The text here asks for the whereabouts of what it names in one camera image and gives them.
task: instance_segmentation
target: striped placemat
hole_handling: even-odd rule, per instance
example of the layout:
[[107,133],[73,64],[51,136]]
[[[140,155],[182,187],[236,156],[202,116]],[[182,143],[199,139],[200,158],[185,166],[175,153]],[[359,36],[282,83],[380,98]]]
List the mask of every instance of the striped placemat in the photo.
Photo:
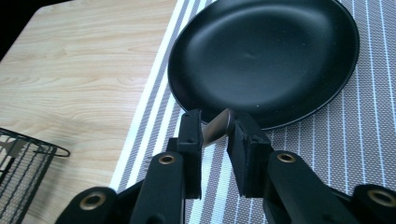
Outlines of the striped placemat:
[[[145,177],[150,158],[177,136],[184,112],[167,85],[167,60],[183,27],[211,0],[178,0],[135,112],[110,187]],[[355,18],[361,54],[341,93],[315,115],[268,134],[274,149],[298,153],[327,185],[351,194],[359,184],[396,190],[396,4],[340,1]],[[187,201],[187,223],[265,223],[262,200],[238,196],[226,142],[203,152],[202,200]]]

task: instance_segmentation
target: wire mesh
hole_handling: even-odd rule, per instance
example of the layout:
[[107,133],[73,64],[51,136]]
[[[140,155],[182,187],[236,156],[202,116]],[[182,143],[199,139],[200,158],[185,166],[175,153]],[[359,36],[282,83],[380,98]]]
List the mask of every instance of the wire mesh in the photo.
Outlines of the wire mesh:
[[53,157],[69,155],[62,147],[0,128],[1,222],[21,223]]

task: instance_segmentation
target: table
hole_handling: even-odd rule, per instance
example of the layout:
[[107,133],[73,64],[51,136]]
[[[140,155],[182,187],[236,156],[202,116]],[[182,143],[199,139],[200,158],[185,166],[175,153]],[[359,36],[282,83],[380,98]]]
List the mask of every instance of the table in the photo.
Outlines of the table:
[[71,151],[24,219],[53,223],[108,186],[175,0],[74,0],[40,8],[0,63],[0,126]]

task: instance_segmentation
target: metal rack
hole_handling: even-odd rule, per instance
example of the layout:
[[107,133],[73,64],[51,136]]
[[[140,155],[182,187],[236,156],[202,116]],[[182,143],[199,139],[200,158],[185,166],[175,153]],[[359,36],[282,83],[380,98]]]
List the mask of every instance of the metal rack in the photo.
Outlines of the metal rack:
[[0,128],[0,220],[21,223],[54,156],[62,147]]

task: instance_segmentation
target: wooden table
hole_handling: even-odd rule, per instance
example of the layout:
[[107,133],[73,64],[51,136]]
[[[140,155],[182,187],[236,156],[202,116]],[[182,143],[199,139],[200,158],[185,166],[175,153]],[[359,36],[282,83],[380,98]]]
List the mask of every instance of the wooden table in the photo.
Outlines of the wooden table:
[[55,158],[24,223],[54,223],[108,186],[176,0],[42,7],[0,63],[0,127],[71,150]]

